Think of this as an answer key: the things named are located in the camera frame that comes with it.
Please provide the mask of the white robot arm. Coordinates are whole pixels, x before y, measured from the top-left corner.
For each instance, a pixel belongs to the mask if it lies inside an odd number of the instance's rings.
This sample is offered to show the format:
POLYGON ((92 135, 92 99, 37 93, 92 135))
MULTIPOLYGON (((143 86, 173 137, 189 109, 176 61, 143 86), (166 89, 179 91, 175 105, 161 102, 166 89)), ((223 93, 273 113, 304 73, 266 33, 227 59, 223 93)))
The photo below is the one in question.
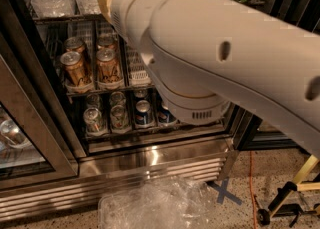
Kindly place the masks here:
POLYGON ((97 1, 180 121, 234 103, 320 158, 319 35, 232 0, 97 1))

